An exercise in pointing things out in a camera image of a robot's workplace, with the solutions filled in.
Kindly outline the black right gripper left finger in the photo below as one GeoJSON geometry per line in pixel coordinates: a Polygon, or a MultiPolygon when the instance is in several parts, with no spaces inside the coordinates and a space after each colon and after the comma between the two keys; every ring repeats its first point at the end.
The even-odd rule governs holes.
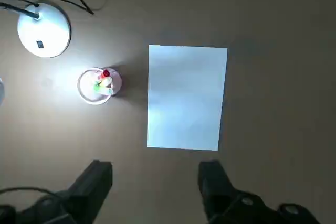
{"type": "Polygon", "coordinates": [[[15,191],[45,194],[21,211],[10,204],[1,204],[1,223],[94,223],[112,185],[112,163],[94,160],[63,191],[33,186],[1,189],[1,194],[15,191]]]}

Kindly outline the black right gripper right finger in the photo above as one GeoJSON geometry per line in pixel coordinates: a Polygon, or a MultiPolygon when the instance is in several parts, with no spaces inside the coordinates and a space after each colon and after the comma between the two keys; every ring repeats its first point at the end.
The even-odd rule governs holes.
{"type": "Polygon", "coordinates": [[[208,223],[318,223],[301,205],[282,203],[274,210],[260,196],[236,189],[217,160],[199,163],[198,187],[208,223]]]}

